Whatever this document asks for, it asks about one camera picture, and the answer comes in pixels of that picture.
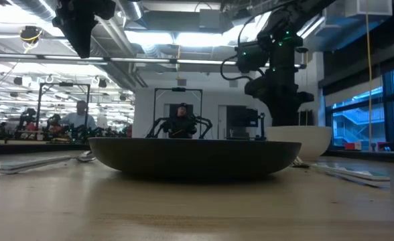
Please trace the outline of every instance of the red object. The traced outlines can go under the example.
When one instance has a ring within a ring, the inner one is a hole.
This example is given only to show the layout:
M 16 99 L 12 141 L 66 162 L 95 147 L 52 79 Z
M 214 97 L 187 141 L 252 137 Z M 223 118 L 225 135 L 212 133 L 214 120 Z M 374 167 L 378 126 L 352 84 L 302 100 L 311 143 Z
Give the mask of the red object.
M 344 149 L 345 150 L 355 150 L 355 143 L 345 143 Z
M 27 126 L 25 126 L 25 129 L 26 129 L 27 131 L 37 131 L 36 126 L 35 126 L 35 124 L 33 124 L 33 123 L 30 123 L 30 124 L 28 124 Z

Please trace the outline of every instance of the computer monitor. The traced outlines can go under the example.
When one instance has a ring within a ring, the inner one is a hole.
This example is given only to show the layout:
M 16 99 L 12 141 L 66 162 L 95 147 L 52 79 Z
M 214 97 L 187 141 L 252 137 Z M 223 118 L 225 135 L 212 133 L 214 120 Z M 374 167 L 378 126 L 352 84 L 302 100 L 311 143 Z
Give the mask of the computer monitor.
M 236 108 L 233 115 L 234 127 L 258 127 L 258 110 Z

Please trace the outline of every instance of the metal frame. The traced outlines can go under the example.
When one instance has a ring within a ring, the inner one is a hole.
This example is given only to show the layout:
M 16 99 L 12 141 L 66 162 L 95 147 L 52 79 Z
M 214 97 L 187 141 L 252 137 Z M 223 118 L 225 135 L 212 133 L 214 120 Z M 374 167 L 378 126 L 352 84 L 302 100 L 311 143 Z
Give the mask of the metal frame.
M 203 110 L 203 90 L 202 89 L 187 89 L 187 88 L 155 88 L 154 89 L 154 106 L 152 114 L 152 123 L 155 122 L 155 105 L 157 104 L 157 91 L 158 90 L 170 90 L 172 92 L 187 92 L 187 91 L 199 91 L 200 92 L 200 116 L 202 116 Z M 202 124 L 200 123 L 200 135 L 202 134 Z
M 371 103 L 374 104 L 383 104 L 384 112 L 385 112 L 385 136 L 387 142 L 394 141 L 394 89 L 393 89 L 393 78 L 392 71 L 390 70 L 384 74 L 382 74 L 383 81 L 383 95 L 382 97 L 373 97 L 371 98 Z M 369 105 L 369 100 L 358 102 L 355 104 L 350 104 L 347 106 L 342 106 L 339 108 L 332 109 L 330 106 L 326 108 L 326 121 L 328 126 L 328 121 L 332 121 L 332 115 L 335 112 L 341 112 L 345 110 L 351 110 L 354 108 L 362 108 Z M 338 147 L 334 146 L 334 142 L 332 142 L 331 149 L 336 149 Z
M 42 100 L 42 95 L 43 93 L 43 87 L 44 86 L 66 86 L 66 87 L 73 87 L 73 86 L 87 86 L 87 109 L 85 112 L 85 122 L 84 125 L 87 126 L 87 120 L 88 120 L 88 102 L 90 101 L 90 84 L 75 84 L 75 83 L 67 83 L 67 82 L 61 82 L 61 83 L 40 83 L 39 87 L 39 96 L 38 96 L 38 110 L 36 112 L 36 129 L 39 128 L 39 119 L 40 119 L 40 113 L 41 113 L 41 100 Z

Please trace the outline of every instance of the metal pole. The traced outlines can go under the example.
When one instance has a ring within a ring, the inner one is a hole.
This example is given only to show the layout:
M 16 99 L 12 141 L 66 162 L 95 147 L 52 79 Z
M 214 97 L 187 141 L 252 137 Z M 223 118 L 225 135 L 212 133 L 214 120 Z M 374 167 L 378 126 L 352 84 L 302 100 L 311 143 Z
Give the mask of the metal pole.
M 86 112 L 85 112 L 85 127 L 87 127 L 87 121 L 88 121 L 88 104 L 90 101 L 90 84 L 86 84 L 87 85 L 87 108 L 86 108 Z
M 36 112 L 36 129 L 39 130 L 39 117 L 41 113 L 41 100 L 42 100 L 42 87 L 46 85 L 45 83 L 40 83 L 39 85 L 39 96 L 38 96 L 38 111 Z
M 155 121 L 155 103 L 157 102 L 156 98 L 157 98 L 157 91 L 158 90 L 159 90 L 159 88 L 154 89 L 154 107 L 153 107 L 153 114 L 152 114 L 152 123 L 154 123 L 154 121 Z
M 203 90 L 200 90 L 200 117 L 203 115 Z M 200 123 L 200 136 L 202 135 L 202 123 Z

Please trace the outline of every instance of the workbench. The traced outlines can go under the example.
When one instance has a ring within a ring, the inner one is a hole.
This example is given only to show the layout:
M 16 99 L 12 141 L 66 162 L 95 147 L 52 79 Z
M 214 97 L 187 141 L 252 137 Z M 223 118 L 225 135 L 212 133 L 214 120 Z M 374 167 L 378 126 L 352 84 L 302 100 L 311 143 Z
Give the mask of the workbench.
M 319 163 L 386 173 L 391 188 L 293 168 L 258 182 L 163 183 L 70 161 L 0 175 L 0 240 L 394 240 L 394 163 Z

